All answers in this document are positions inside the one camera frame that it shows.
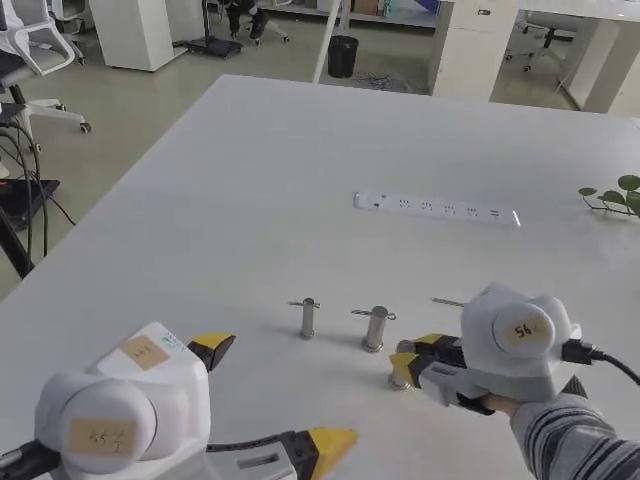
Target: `power outlet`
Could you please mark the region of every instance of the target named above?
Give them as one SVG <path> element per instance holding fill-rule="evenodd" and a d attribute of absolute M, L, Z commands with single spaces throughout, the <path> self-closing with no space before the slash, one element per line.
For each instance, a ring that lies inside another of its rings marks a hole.
<path fill-rule="evenodd" d="M 354 206 L 361 210 L 377 212 L 422 215 L 432 218 L 448 218 L 510 227 L 520 226 L 520 220 L 515 210 L 458 202 L 444 202 L 442 200 L 408 195 L 358 192 L 355 194 Z"/>

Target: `silver cylinder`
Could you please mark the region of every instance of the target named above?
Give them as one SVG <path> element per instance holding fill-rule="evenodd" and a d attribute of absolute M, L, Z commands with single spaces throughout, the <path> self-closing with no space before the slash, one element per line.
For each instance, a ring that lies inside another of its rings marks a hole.
<path fill-rule="evenodd" d="M 384 334 L 388 316 L 389 310 L 384 307 L 373 307 L 371 310 L 367 336 L 362 340 L 362 346 L 367 352 L 376 353 L 382 349 L 382 345 L 384 345 L 382 335 Z"/>
<path fill-rule="evenodd" d="M 415 352 L 415 345 L 411 340 L 400 340 L 396 347 L 396 353 L 413 353 Z M 407 382 L 402 375 L 400 375 L 396 369 L 389 374 L 389 385 L 393 390 L 400 391 L 406 390 L 411 385 Z"/>
<path fill-rule="evenodd" d="M 300 336 L 305 340 L 310 340 L 316 334 L 313 329 L 313 310 L 316 302 L 313 298 L 305 298 L 302 301 L 302 330 Z"/>
<path fill-rule="evenodd" d="M 0 456 L 0 468 L 5 468 L 22 459 L 22 452 L 16 448 Z"/>

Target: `metal rod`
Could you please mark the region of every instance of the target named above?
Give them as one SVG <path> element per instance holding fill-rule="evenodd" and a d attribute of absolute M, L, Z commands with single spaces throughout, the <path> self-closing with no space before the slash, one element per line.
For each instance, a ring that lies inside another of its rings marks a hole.
<path fill-rule="evenodd" d="M 464 308 L 464 307 L 467 306 L 466 303 L 456 302 L 454 300 L 447 300 L 446 298 L 432 298 L 431 301 L 434 302 L 434 303 L 442 303 L 444 305 L 451 305 L 452 307 Z"/>
<path fill-rule="evenodd" d="M 416 351 L 415 345 L 411 340 L 400 340 L 396 347 L 396 353 L 413 353 Z M 389 374 L 389 385 L 393 390 L 401 391 L 406 390 L 411 385 L 407 382 L 402 375 L 400 375 L 396 369 Z"/>
<path fill-rule="evenodd" d="M 22 459 L 22 451 L 19 448 L 0 455 L 0 468 L 6 468 Z"/>
<path fill-rule="evenodd" d="M 312 339 L 316 334 L 313 329 L 313 311 L 316 308 L 320 308 L 320 304 L 316 303 L 313 298 L 307 297 L 302 302 L 287 302 L 287 305 L 302 307 L 302 329 L 300 330 L 300 337 L 303 340 Z"/>
<path fill-rule="evenodd" d="M 369 316 L 367 334 L 362 339 L 363 348 L 369 353 L 376 353 L 382 350 L 382 346 L 384 345 L 382 340 L 384 327 L 387 324 L 387 320 L 395 320 L 396 315 L 389 313 L 389 310 L 381 306 L 373 307 L 370 312 L 366 310 L 353 310 L 351 313 L 354 315 Z"/>

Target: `human hand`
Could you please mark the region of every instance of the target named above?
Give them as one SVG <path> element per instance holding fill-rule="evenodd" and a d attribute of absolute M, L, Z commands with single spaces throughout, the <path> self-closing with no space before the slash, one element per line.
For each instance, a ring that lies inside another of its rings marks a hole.
<path fill-rule="evenodd" d="M 506 413 L 510 418 L 515 415 L 520 405 L 522 405 L 522 403 L 510 398 L 493 395 L 492 393 L 484 397 L 482 403 L 486 408 L 495 410 L 496 412 Z"/>

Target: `striped sleeve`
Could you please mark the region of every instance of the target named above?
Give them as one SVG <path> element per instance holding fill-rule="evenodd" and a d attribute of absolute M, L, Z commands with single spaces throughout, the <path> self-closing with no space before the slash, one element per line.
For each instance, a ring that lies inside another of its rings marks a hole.
<path fill-rule="evenodd" d="M 538 480 L 640 480 L 640 443 L 619 439 L 585 398 L 525 403 L 511 429 Z"/>

